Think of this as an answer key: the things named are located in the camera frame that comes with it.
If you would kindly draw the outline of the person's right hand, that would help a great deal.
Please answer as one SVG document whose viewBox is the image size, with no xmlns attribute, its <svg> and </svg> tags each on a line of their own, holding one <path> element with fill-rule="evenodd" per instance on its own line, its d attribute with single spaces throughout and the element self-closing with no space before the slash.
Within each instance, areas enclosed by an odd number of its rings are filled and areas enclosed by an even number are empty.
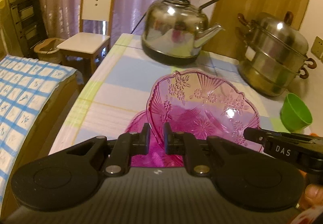
<svg viewBox="0 0 323 224">
<path fill-rule="evenodd" d="M 299 207 L 302 210 L 309 209 L 312 206 L 323 204 L 323 186 L 310 184 L 306 187 L 299 200 Z"/>
</svg>

